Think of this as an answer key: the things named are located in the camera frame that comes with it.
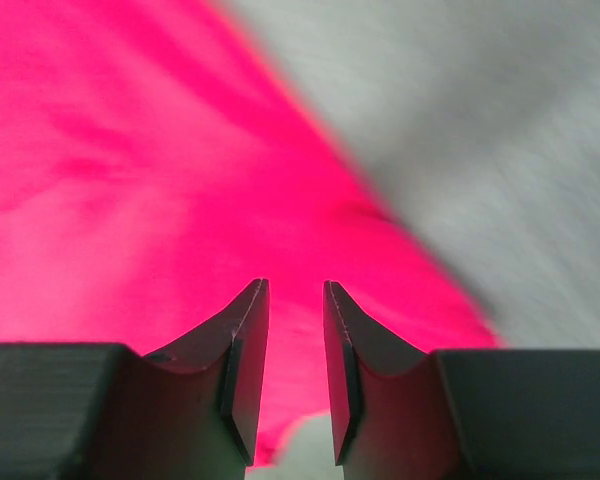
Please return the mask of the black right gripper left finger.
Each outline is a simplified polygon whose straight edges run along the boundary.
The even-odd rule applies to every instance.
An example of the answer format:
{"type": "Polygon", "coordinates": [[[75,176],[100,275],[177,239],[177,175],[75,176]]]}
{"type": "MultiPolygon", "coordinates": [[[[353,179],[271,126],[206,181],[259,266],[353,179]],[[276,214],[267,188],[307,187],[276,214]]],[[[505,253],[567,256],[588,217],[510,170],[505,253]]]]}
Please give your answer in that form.
{"type": "Polygon", "coordinates": [[[241,479],[255,459],[269,284],[140,355],[0,343],[0,479],[241,479]]]}

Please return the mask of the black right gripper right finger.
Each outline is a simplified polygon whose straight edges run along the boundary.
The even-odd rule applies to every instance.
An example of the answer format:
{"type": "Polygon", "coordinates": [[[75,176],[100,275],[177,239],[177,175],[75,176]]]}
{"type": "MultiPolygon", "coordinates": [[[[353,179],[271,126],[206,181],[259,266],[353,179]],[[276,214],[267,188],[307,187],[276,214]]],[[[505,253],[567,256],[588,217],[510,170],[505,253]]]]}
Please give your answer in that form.
{"type": "Polygon", "coordinates": [[[600,479],[600,350],[424,352],[326,282],[334,457],[348,479],[600,479]]]}

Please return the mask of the red t-shirt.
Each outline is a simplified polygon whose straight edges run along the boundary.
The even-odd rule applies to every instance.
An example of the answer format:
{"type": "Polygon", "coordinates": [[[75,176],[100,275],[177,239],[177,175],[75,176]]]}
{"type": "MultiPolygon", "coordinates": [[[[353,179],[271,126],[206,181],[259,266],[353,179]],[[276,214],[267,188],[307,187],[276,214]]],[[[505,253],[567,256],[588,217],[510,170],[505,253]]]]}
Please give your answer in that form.
{"type": "Polygon", "coordinates": [[[0,1],[0,342],[141,353],[255,278],[255,463],[326,412],[322,289],[424,350],[494,334],[211,1],[0,1]]]}

